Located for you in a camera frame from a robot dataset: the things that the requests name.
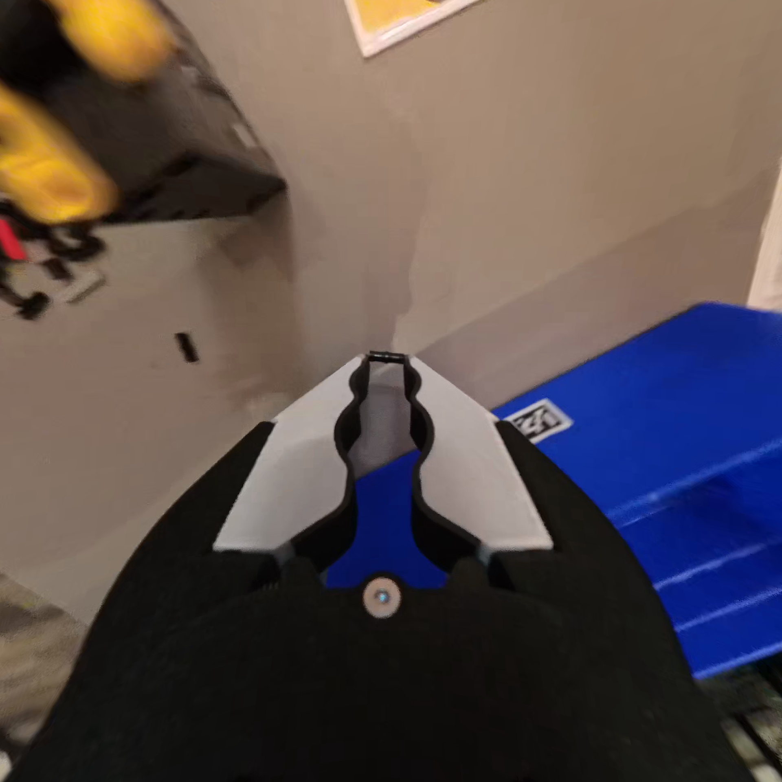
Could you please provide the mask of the black brick tower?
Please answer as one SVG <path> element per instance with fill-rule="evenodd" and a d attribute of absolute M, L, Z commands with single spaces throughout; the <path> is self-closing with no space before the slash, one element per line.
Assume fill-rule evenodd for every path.
<path fill-rule="evenodd" d="M 240 217 L 286 187 L 162 2 L 2 2 L 2 198 L 46 227 Z"/>

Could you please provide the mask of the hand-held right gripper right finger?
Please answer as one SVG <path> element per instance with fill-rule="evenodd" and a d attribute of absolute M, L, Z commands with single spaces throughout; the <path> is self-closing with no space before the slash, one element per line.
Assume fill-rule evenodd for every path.
<path fill-rule="evenodd" d="M 411 528 L 444 572 L 462 558 L 550 551 L 553 540 L 499 429 L 500 420 L 417 357 L 404 358 L 410 436 L 418 450 Z"/>

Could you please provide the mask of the yellow black sticker sheet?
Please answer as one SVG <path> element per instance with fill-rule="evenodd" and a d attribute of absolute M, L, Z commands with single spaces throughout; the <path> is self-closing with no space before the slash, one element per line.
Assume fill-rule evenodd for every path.
<path fill-rule="evenodd" d="M 364 59 L 370 59 L 478 1 L 345 1 Z"/>

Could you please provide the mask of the pile of black red pins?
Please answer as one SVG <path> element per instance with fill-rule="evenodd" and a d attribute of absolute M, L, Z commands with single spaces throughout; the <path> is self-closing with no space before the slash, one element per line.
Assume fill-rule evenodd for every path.
<path fill-rule="evenodd" d="M 1 300 L 24 321 L 36 321 L 52 305 L 53 297 L 35 290 L 19 292 L 12 273 L 36 268 L 57 286 L 56 295 L 74 306 L 105 284 L 105 276 L 94 261 L 106 244 L 92 232 L 90 224 L 51 227 L 24 214 L 12 201 L 1 202 Z"/>

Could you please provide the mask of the blue storage bin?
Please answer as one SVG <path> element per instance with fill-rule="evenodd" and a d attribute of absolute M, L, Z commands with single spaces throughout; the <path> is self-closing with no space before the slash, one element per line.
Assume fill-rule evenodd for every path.
<path fill-rule="evenodd" d="M 704 303 L 518 396 L 653 582 L 692 674 L 780 653 L 780 315 Z"/>

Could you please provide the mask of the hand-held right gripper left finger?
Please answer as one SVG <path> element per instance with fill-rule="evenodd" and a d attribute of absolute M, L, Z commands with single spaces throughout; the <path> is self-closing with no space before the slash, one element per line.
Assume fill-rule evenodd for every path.
<path fill-rule="evenodd" d="M 349 450 L 360 431 L 368 356 L 349 360 L 271 422 L 268 437 L 217 538 L 216 552 L 308 558 L 328 570 L 357 530 Z"/>

